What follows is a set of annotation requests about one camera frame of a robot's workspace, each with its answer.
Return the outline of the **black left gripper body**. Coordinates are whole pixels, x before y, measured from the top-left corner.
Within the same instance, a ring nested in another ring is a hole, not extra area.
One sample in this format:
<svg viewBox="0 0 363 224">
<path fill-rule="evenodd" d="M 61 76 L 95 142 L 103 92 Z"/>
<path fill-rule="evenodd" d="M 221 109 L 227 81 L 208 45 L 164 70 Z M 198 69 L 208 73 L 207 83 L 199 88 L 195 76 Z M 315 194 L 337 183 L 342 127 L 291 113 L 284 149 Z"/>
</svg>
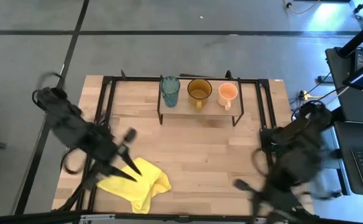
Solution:
<svg viewBox="0 0 363 224">
<path fill-rule="evenodd" d="M 119 170 L 112 165 L 117 158 L 129 165 L 129 133 L 125 134 L 118 144 L 113 139 L 114 136 L 111 133 L 99 133 L 94 136 L 95 169 Z"/>
</svg>

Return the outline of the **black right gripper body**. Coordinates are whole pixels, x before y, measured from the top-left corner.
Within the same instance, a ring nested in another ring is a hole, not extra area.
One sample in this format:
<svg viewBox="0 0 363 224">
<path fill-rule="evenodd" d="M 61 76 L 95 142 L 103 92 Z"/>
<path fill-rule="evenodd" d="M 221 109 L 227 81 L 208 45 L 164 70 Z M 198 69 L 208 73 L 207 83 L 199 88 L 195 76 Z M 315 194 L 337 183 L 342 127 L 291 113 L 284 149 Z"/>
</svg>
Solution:
<svg viewBox="0 0 363 224">
<path fill-rule="evenodd" d="M 253 214 L 260 213 L 262 203 L 267 203 L 273 208 L 273 212 L 282 215 L 291 215 L 295 207 L 295 195 L 291 189 L 280 190 L 268 180 L 260 190 L 253 193 Z"/>
</svg>

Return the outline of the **teal faceted plastic tumbler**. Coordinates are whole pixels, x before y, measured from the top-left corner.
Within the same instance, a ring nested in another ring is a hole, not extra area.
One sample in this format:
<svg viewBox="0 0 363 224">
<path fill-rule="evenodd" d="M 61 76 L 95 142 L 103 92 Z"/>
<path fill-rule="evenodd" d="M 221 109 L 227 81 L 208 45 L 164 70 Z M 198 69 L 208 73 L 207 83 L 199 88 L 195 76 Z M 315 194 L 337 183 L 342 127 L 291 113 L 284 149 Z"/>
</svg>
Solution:
<svg viewBox="0 0 363 224">
<path fill-rule="evenodd" d="M 180 86 L 180 81 L 176 77 L 163 77 L 161 79 L 160 92 L 167 107 L 173 108 L 177 105 Z"/>
</svg>

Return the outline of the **amber glass mug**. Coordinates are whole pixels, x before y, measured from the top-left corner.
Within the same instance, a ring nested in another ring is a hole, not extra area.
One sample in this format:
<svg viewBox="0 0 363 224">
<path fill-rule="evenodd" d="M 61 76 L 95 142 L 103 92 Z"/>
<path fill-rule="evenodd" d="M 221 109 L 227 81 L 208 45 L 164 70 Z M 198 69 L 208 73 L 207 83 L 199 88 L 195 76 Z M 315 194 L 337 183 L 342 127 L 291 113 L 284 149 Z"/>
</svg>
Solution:
<svg viewBox="0 0 363 224">
<path fill-rule="evenodd" d="M 188 101 L 197 110 L 201 111 L 207 104 L 213 88 L 205 79 L 194 79 L 187 86 Z"/>
</svg>

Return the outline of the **peach ceramic mug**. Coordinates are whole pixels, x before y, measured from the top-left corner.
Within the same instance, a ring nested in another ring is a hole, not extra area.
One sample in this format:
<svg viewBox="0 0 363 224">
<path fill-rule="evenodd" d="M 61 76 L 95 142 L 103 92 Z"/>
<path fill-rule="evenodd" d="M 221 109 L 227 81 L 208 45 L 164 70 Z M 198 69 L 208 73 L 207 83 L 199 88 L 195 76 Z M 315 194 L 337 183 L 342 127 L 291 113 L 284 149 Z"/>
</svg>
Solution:
<svg viewBox="0 0 363 224">
<path fill-rule="evenodd" d="M 238 89 L 232 83 L 223 83 L 218 89 L 217 102 L 226 111 L 229 111 L 232 106 L 232 101 L 237 97 Z"/>
</svg>

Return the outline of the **wooden shelf with black legs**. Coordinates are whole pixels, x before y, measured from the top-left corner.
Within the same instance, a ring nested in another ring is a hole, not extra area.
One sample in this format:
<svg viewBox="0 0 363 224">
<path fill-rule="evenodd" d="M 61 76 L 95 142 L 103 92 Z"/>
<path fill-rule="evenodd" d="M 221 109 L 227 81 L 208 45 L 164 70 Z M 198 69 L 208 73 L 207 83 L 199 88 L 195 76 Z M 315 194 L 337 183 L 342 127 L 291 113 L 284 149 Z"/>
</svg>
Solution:
<svg viewBox="0 0 363 224">
<path fill-rule="evenodd" d="M 205 77 L 178 77 L 180 81 L 180 91 L 178 94 L 178 103 L 175 107 L 169 108 L 165 105 L 164 99 L 160 92 L 157 103 L 157 114 L 160 123 L 163 123 L 164 115 L 192 115 L 192 116 L 227 116 L 232 119 L 232 125 L 235 126 L 244 115 L 244 102 L 242 99 L 242 80 L 240 78 L 205 78 Z M 188 101 L 187 86 L 194 79 L 205 79 L 212 85 L 213 91 L 208 98 L 207 104 L 201 111 L 197 111 Z M 238 89 L 237 97 L 232 101 L 229 111 L 226 111 L 218 104 L 218 89 L 223 83 L 232 83 Z"/>
</svg>

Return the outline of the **yellow microfibre cloth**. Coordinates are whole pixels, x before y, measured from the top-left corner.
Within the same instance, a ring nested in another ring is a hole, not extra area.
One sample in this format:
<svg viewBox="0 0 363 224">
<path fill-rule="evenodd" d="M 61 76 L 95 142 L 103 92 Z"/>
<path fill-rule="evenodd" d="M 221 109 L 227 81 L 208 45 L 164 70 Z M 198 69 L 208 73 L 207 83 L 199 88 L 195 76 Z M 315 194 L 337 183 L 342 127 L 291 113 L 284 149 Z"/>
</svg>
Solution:
<svg viewBox="0 0 363 224">
<path fill-rule="evenodd" d="M 142 175 L 128 166 L 124 166 L 121 170 L 136 181 L 110 176 L 100 180 L 96 185 L 110 194 L 129 201 L 133 213 L 148 214 L 152 198 L 157 194 L 168 192 L 172 186 L 166 173 L 149 161 L 138 157 L 133 162 Z"/>
</svg>

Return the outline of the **black desk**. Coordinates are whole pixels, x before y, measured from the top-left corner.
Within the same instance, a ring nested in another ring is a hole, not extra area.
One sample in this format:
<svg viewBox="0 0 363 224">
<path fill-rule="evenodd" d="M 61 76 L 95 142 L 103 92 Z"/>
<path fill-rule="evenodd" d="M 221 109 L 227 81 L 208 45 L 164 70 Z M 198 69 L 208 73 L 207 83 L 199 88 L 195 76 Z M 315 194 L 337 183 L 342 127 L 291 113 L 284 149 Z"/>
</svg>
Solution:
<svg viewBox="0 0 363 224">
<path fill-rule="evenodd" d="M 350 191 L 363 195 L 363 183 L 353 158 L 353 149 L 363 148 L 363 91 L 343 84 L 351 70 L 351 59 L 338 55 L 338 48 L 326 49 L 334 86 L 340 106 L 333 110 L 334 128 L 341 151 L 341 162 L 346 170 Z"/>
</svg>

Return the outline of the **black slanted pole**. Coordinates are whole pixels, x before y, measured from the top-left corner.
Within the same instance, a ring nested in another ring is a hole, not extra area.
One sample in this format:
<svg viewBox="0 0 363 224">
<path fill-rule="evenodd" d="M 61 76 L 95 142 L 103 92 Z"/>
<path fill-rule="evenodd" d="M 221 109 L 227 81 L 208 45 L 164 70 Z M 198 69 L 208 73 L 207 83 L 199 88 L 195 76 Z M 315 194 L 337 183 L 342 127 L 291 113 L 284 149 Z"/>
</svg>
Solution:
<svg viewBox="0 0 363 224">
<path fill-rule="evenodd" d="M 358 48 L 361 43 L 363 43 L 363 29 L 356 36 L 354 36 L 345 46 L 337 50 L 337 54 L 342 58 L 346 58 L 353 51 L 355 51 L 355 49 Z"/>
</svg>

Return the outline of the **black metal rig frame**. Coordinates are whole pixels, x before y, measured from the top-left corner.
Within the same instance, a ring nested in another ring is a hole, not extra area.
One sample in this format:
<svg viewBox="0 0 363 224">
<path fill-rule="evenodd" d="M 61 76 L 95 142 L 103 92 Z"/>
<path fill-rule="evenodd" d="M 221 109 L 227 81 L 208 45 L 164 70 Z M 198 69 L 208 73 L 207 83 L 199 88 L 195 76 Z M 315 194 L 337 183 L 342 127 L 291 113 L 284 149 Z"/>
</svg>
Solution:
<svg viewBox="0 0 363 224">
<path fill-rule="evenodd" d="M 288 124 L 291 112 L 283 80 L 240 79 L 244 115 L 233 126 L 227 116 L 164 115 L 160 123 L 159 77 L 88 75 L 79 101 L 85 118 L 117 138 L 136 129 L 131 156 L 163 170 L 172 189 L 152 198 L 148 214 L 133 213 L 130 202 L 99 188 L 84 192 L 76 209 L 94 218 L 248 221 L 249 195 L 232 183 L 244 179 L 261 188 L 270 157 L 260 152 L 259 133 Z"/>
</svg>

